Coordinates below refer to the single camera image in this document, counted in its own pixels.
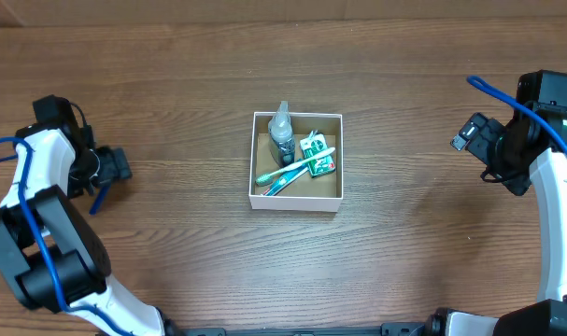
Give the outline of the green Colgate toothbrush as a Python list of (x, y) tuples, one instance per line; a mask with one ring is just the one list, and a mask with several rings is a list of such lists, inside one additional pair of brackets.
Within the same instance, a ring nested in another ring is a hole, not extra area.
[(276, 170), (272, 173), (260, 175), (255, 179), (255, 183), (256, 183), (257, 186), (267, 185), (267, 184), (271, 183), (277, 175), (281, 175), (281, 174), (287, 173), (289, 171), (298, 169), (301, 166), (303, 166), (304, 164), (308, 164), (311, 161), (316, 161), (316, 160), (322, 159), (326, 156), (333, 154), (335, 151), (336, 151), (335, 147), (329, 147), (326, 150), (323, 150), (323, 151), (317, 153), (316, 155), (314, 155), (312, 157), (309, 157), (307, 159), (303, 159), (301, 161), (294, 162), (294, 163), (292, 163), (288, 166), (285, 166), (283, 168), (280, 168), (280, 169), (278, 169), (278, 170)]

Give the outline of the green soap bar package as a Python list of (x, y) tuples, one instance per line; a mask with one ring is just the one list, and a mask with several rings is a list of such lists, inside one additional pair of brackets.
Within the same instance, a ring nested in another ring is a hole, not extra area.
[[(305, 159), (313, 157), (328, 148), (329, 146), (325, 136), (318, 130), (311, 131), (306, 138), (300, 141), (300, 149), (302, 150)], [(307, 165), (309, 173), (313, 178), (328, 175), (335, 171), (335, 164), (331, 154), (311, 161)]]

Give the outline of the clear soap pump bottle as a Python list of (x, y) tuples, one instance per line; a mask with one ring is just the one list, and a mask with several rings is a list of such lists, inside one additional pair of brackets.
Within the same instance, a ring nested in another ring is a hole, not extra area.
[(295, 162), (295, 138), (291, 125), (289, 103), (281, 101), (275, 115), (268, 122), (269, 148), (279, 167)]

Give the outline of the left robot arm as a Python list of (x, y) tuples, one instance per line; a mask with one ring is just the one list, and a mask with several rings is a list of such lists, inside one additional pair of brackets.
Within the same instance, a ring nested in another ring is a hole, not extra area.
[(114, 276), (101, 239), (71, 203), (89, 193), (95, 214), (110, 186), (131, 178), (120, 148), (95, 144), (80, 107), (49, 95), (10, 144), (16, 171), (0, 202), (0, 273), (27, 309), (79, 317), (105, 335), (177, 335), (175, 323)]

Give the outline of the Colgate toothpaste tube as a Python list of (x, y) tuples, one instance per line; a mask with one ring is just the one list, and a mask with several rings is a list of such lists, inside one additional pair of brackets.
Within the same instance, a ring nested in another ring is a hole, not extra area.
[(297, 180), (300, 176), (305, 174), (308, 168), (303, 165), (300, 168), (282, 174), (275, 182), (273, 182), (268, 189), (266, 189), (262, 196), (277, 196), (280, 191), (289, 186), (292, 182)]

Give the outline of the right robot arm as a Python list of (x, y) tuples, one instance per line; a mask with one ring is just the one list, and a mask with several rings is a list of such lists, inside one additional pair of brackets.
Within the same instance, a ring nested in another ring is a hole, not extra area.
[(522, 75), (510, 96), (478, 76), (474, 88), (511, 106), (507, 124), (473, 114), (451, 145), (486, 168), (481, 179), (516, 196), (534, 190), (541, 233), (536, 302), (499, 318), (440, 308), (416, 335), (567, 335), (567, 74)]

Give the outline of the blue disposable razor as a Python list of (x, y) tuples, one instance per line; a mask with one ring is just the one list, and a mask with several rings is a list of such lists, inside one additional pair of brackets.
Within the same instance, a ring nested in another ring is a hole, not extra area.
[(91, 209), (89, 211), (89, 214), (91, 216), (95, 216), (98, 211), (100, 210), (109, 190), (110, 190), (111, 185), (106, 185), (104, 187), (101, 187), (100, 190), (98, 191), (98, 194), (96, 196), (96, 198), (94, 199), (94, 202), (92, 203)]

